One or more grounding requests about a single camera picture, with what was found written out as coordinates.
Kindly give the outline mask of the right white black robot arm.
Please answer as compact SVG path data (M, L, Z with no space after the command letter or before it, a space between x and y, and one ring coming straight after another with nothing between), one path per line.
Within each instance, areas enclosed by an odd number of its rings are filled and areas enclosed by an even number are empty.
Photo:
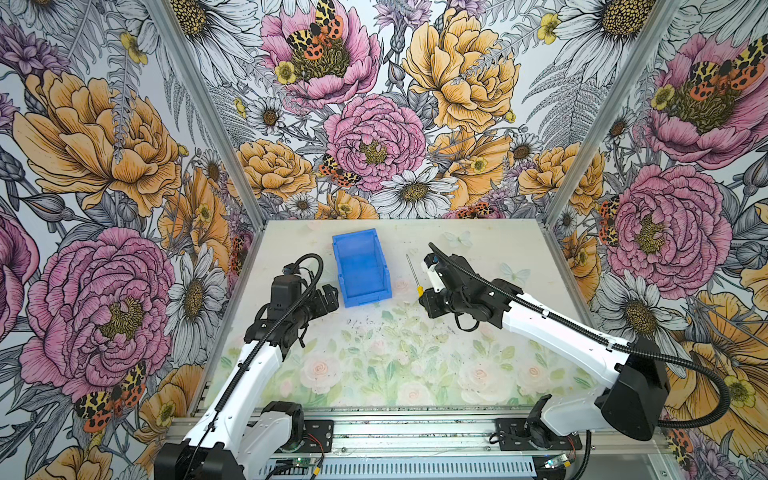
M650 440L669 394L665 365L650 341L639 345L604 334L548 309L519 286L488 281L465 258L437 251L421 262L431 283L419 298L431 318L470 316L479 324L521 335L584 370L596 386L576 395L543 395L522 435L538 448L580 431L613 430Z

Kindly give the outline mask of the yellow handled screwdriver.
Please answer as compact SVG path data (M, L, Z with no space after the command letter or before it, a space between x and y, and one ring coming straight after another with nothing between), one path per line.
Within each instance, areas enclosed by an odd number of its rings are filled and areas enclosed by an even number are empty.
M410 257L410 254L406 254L406 260L407 260L407 263L409 265L409 269L411 271L411 274L413 276L413 279L414 279L414 282L415 282L415 285L416 285L417 296L420 298L424 294L424 288L422 287L422 285L420 283L418 274L416 273L416 269L414 267L414 264L413 264L413 261L412 261L412 259Z

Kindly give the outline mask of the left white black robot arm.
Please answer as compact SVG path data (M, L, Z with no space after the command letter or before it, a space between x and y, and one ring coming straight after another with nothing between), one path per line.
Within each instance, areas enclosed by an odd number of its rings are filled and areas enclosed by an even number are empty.
M254 425L262 393L310 321L339 308L338 289L297 274L274 278L270 301L244 336L234 370L213 403L179 443L166 443L153 467L156 479L248 479L277 450L302 441L304 414L292 402L272 402Z

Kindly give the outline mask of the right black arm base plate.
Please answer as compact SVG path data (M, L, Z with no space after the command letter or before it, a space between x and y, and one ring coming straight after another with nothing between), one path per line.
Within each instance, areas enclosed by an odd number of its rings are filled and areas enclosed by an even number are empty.
M543 423L530 423L527 419L497 418L495 432L489 438L502 451L580 451L583 449L578 434L557 436Z

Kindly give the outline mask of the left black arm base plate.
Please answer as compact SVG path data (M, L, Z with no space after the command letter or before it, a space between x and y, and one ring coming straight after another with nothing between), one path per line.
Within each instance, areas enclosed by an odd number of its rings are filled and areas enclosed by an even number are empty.
M296 453L330 453L333 448L335 422L328 419L304 421L303 436Z

